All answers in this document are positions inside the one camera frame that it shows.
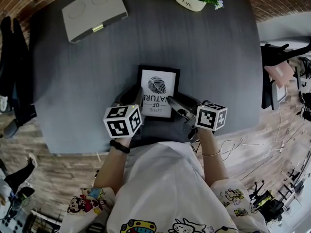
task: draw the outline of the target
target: dark gray tabletop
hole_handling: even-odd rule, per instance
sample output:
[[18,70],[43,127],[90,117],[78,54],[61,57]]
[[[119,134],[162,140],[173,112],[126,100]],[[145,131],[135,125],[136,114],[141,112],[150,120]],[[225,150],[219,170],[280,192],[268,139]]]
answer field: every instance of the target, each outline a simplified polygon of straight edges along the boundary
[[180,69],[179,91],[228,107],[217,134],[255,126],[261,108],[259,36],[249,0],[192,12],[175,0],[123,0],[129,17],[68,42],[57,0],[31,22],[35,108],[51,153],[107,151],[106,107],[138,65]]

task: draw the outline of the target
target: pink object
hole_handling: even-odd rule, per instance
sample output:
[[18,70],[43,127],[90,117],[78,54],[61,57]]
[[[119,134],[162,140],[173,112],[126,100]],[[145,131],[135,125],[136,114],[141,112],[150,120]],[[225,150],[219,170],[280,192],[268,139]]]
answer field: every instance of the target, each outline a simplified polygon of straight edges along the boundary
[[282,88],[294,75],[293,69],[286,61],[278,64],[277,66],[265,66],[264,68],[269,73],[271,78],[276,81],[279,88]]

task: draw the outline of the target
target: bracelet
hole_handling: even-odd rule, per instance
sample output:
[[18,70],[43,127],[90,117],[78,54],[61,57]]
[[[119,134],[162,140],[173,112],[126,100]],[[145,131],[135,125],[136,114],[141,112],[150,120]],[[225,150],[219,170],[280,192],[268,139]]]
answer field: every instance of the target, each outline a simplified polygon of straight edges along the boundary
[[121,143],[116,142],[115,140],[110,141],[110,146],[114,147],[117,150],[122,151],[123,153],[128,154],[131,150],[125,146],[123,146]]
[[217,155],[217,154],[220,154],[220,150],[218,150],[218,153],[211,154],[211,155],[203,155],[203,154],[202,154],[202,156],[203,156],[203,157],[211,157],[211,156],[215,156],[215,155]]

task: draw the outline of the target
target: white plant pot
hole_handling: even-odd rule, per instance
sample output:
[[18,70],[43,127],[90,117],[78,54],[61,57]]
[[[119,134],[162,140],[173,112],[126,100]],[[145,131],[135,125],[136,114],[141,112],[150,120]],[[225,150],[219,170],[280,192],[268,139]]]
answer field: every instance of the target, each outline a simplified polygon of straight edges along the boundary
[[181,6],[192,10],[192,11],[201,11],[203,10],[206,2],[202,2],[199,0],[176,0]]

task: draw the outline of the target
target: black frame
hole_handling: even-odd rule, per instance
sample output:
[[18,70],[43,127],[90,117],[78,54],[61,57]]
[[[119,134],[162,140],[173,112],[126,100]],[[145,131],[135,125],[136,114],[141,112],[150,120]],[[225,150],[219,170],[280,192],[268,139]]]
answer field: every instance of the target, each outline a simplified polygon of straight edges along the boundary
[[[174,94],[173,97],[177,96],[178,93],[178,87],[179,87],[179,77],[180,77],[180,70],[174,69],[170,67],[156,67],[156,66],[145,66],[145,65],[139,65],[138,67],[138,78],[137,82],[141,86],[141,76],[143,70],[150,70],[150,71],[160,71],[160,72],[172,72],[176,74],[175,78],[175,85],[174,85]],[[157,116],[146,116],[147,120],[154,120],[154,121],[166,121],[166,122],[173,122],[175,119],[176,111],[172,109],[171,117],[157,117]]]

